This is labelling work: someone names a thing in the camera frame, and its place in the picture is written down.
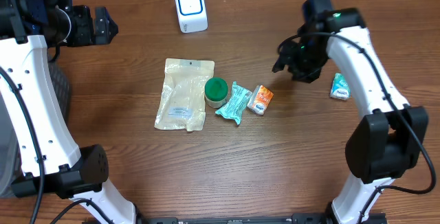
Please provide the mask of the green tissue packet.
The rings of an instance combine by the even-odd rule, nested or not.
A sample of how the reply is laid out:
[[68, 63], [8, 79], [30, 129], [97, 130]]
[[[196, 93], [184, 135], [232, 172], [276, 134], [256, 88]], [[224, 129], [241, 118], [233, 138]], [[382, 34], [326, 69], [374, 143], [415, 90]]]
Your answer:
[[340, 100], [348, 100], [351, 97], [349, 85], [341, 73], [335, 74], [329, 96]]

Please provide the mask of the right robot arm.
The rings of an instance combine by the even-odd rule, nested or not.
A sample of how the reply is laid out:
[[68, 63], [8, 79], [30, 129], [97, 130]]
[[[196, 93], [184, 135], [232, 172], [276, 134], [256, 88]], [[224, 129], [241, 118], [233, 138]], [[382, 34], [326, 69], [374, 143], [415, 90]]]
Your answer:
[[350, 173], [341, 193], [322, 214], [294, 214], [294, 223], [385, 223], [371, 208], [395, 180], [428, 153], [423, 145], [428, 114], [412, 107], [383, 68], [356, 8], [336, 10], [331, 0], [306, 0], [304, 24], [277, 49], [273, 72], [293, 80], [317, 80], [328, 60], [344, 76], [360, 123], [345, 147]]

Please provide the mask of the green lid jar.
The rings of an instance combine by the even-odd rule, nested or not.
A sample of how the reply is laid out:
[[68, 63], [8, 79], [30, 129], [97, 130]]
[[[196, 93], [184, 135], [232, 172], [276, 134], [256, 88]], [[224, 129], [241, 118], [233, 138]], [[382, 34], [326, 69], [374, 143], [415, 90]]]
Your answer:
[[228, 84], [223, 78], [211, 78], [205, 84], [204, 93], [207, 104], [218, 109], [227, 102]]

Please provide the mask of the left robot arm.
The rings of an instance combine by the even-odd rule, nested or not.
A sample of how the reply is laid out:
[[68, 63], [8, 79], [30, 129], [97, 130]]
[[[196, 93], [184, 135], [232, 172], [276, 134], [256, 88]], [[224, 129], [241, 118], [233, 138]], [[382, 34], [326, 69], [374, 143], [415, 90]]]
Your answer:
[[1, 97], [13, 141], [1, 196], [54, 193], [97, 223], [141, 223], [109, 179], [104, 148], [80, 147], [66, 125], [70, 86], [48, 49], [107, 45], [118, 33], [106, 8], [72, 1], [1, 0]]

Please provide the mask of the beige paper pouch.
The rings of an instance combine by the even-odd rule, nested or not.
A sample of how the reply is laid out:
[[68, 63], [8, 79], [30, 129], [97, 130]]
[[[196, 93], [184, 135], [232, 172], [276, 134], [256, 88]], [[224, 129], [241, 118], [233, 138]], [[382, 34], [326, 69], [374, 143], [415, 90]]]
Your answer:
[[159, 130], [200, 131], [206, 118], [205, 84], [214, 75], [211, 60], [168, 58], [154, 127]]

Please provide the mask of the teal tissue packet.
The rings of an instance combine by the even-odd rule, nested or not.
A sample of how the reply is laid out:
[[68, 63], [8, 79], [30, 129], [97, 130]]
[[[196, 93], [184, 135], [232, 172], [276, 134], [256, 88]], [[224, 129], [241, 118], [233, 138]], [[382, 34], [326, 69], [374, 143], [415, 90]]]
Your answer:
[[240, 125], [243, 111], [247, 107], [251, 96], [252, 92], [250, 90], [238, 85], [234, 81], [232, 83], [230, 99], [220, 109], [216, 110], [215, 114], [227, 120], [234, 120], [237, 125]]

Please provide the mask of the orange snack packet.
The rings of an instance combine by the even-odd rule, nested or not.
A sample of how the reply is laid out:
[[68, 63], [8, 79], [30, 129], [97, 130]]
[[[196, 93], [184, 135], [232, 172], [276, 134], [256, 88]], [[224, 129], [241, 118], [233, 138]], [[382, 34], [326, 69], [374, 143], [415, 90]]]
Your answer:
[[268, 88], [263, 85], [257, 85], [247, 104], [247, 108], [255, 114], [263, 115], [273, 96], [274, 94]]

